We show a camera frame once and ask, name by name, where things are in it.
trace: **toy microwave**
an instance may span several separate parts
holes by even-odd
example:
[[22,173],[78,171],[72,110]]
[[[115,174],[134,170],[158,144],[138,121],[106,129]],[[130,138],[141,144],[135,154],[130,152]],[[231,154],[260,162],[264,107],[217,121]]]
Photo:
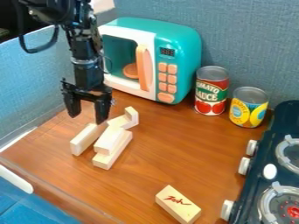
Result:
[[201,38],[190,27],[121,17],[99,27],[105,83],[153,101],[181,102],[194,84]]

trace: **tomato sauce can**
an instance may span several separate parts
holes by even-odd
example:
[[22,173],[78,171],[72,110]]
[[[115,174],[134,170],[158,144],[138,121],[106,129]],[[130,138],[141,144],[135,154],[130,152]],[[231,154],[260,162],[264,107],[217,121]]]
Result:
[[220,66],[204,66],[197,71],[195,110],[207,116],[220,115],[226,109],[228,72]]
[[230,120],[245,128],[259,126],[268,107],[267,94],[257,87],[238,87],[233,91]]

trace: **black toy stove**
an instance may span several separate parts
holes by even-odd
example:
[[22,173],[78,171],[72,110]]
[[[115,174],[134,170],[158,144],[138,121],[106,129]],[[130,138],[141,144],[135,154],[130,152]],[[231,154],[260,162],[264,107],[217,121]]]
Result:
[[299,101],[275,109],[259,142],[250,140],[239,174],[247,176],[239,199],[226,200],[230,224],[299,224]]

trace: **wooden table surface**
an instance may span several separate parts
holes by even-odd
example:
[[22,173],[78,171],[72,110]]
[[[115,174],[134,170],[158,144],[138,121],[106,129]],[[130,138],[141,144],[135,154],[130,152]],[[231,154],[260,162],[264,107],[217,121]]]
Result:
[[92,146],[81,156],[69,142],[94,121],[94,105],[83,103],[80,116],[65,111],[34,130],[0,157],[9,159],[44,181],[126,223],[176,223],[155,195],[172,185],[202,208],[196,223],[225,223],[219,218],[224,200],[236,200],[245,178],[237,174],[247,142],[259,139],[257,129],[240,128],[223,115],[196,114],[187,97],[175,106],[114,91],[110,118],[133,106],[140,124],[133,140],[109,171],[93,167]]

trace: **gray fabric wall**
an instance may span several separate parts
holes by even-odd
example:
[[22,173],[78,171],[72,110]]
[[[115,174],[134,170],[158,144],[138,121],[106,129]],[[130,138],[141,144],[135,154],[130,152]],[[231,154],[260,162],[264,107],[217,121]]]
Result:
[[195,28],[203,65],[230,72],[236,87],[266,90],[271,107],[299,99],[298,0],[115,0],[120,17],[152,18]]
[[[46,27],[26,35],[27,45],[34,47],[44,44],[52,36],[52,31],[52,27]],[[62,104],[60,80],[72,74],[70,52],[62,31],[58,43],[40,53],[24,52],[18,38],[2,43],[0,145],[6,142],[5,137],[9,137],[13,131],[58,108]]]

